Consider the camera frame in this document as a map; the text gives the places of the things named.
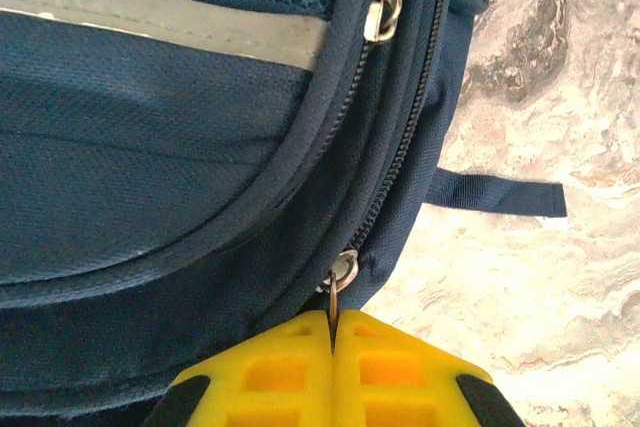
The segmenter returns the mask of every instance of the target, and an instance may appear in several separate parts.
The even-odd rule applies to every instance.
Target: yellow plastic piece
[[[457,384],[482,369],[359,311],[302,314],[182,372],[211,379],[188,427],[480,427]]]

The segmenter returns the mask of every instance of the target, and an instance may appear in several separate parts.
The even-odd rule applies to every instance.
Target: navy blue backpack
[[[140,425],[341,252],[362,307],[423,202],[566,215],[437,168],[487,3],[0,0],[0,425]]]

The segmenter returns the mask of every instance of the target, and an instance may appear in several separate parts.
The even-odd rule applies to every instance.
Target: gray reflective stripe
[[[327,23],[192,0],[0,0],[0,11],[313,70]]]

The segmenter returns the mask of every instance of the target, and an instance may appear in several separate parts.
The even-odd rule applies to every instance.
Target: navy strap
[[[566,217],[562,184],[520,182],[436,169],[425,202],[496,214]]]

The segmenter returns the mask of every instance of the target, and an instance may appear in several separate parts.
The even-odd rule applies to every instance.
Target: floor
[[[441,160],[568,219],[425,206],[366,311],[487,369],[532,427],[640,427],[640,0],[491,0]]]

